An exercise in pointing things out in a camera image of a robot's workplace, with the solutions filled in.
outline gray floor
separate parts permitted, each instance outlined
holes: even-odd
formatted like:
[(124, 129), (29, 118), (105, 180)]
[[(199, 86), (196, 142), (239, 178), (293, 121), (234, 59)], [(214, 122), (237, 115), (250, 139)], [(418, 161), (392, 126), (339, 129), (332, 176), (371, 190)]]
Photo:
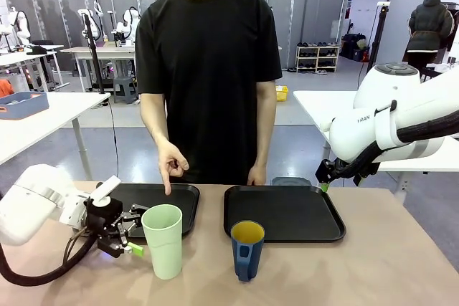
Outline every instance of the gray floor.
[[(340, 58), (338, 72), (327, 75), (314, 73), (289, 73), (284, 72), (283, 78), (278, 80), (278, 85), (285, 85), (289, 89), (287, 101), (278, 102), (276, 125), (312, 125), (313, 121), (305, 114), (303, 108), (296, 101), (293, 92), (297, 90), (357, 90), (357, 77), (361, 69), (361, 63)], [(82, 92), (78, 77), (63, 77), (70, 85), (63, 87), (59, 92)], [(142, 128), (139, 105), (125, 105), (118, 103), (113, 105), (113, 117), (116, 127)], [(110, 109), (106, 107), (92, 109), (80, 117), (80, 125), (83, 128), (110, 128), (112, 121)]]
[[(96, 180), (116, 172), (113, 132), (109, 128), (84, 128), (90, 164)], [(120, 178), (125, 182), (160, 183), (156, 147), (143, 128), (116, 129)], [(275, 126), (268, 162), (268, 180), (276, 176), (304, 177), (316, 182), (314, 173), (321, 160), (322, 137), (312, 125)], [(61, 129), (0, 166), (0, 191), (5, 192), (22, 171), (47, 163), (65, 169), (73, 179), (85, 178), (73, 130)], [(459, 269), (459, 175), (457, 173), (417, 174), (405, 206), (435, 240), (456, 269)], [(365, 180), (363, 186), (394, 189), (387, 173)]]

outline black plastic tray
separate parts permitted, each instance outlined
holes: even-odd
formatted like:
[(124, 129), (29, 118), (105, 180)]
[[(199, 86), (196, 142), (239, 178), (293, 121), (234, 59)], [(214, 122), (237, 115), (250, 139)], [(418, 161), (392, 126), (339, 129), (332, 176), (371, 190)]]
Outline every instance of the black plastic tray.
[[(123, 202), (123, 210), (129, 211), (132, 204), (153, 207), (159, 204), (173, 204), (180, 208), (183, 214), (182, 238), (194, 228), (194, 219), (199, 202), (199, 190), (188, 184), (172, 184), (171, 195), (164, 193), (162, 184), (122, 183), (115, 188), (110, 197)], [(142, 228), (131, 232), (130, 238), (145, 238)]]
[(223, 228), (238, 221), (265, 228), (265, 242), (326, 243), (346, 234), (328, 195), (313, 186), (233, 186), (224, 193)]

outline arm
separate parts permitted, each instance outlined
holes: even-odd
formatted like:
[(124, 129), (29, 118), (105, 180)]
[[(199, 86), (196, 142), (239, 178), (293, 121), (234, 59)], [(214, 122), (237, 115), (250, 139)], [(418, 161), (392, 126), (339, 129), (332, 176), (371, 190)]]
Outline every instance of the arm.
[(276, 91), (274, 82), (257, 83), (257, 160), (256, 166), (266, 167), (273, 134)]
[(141, 95), (141, 117), (157, 145), (169, 141), (164, 95), (143, 93)]
[(276, 109), (276, 79), (282, 77), (275, 32), (274, 15), (264, 0), (259, 1), (259, 32), (257, 38), (257, 158), (250, 169), (247, 184), (256, 186), (266, 182), (266, 164), (273, 133)]
[(413, 36), (415, 33), (415, 23), (416, 23), (416, 10), (411, 13), (410, 20), (408, 21), (408, 29), (410, 30), (410, 36)]
[(148, 15), (142, 16), (136, 32), (136, 66), (142, 121), (158, 147), (159, 172), (166, 195), (169, 195), (169, 176), (182, 177), (189, 165), (180, 150), (169, 142), (164, 107), (166, 72), (154, 47), (153, 30)]
[(447, 39), (454, 31), (454, 18), (451, 12), (445, 10), (445, 18), (440, 29), (440, 37)]

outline black jacket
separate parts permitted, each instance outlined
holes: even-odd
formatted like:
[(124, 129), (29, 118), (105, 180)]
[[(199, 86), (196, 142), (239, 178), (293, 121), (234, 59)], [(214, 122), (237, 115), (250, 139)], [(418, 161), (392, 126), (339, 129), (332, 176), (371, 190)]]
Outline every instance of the black jacket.
[(424, 0), (411, 14), (408, 52), (437, 52), (440, 40), (451, 35), (454, 20), (440, 0)]

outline yellow box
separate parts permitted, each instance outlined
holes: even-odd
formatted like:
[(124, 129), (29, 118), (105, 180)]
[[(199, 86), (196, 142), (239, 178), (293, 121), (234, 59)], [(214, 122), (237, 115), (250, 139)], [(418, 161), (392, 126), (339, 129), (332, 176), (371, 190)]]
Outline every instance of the yellow box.
[(286, 86), (276, 86), (275, 90), (278, 94), (278, 102), (284, 102), (287, 100), (288, 88)]

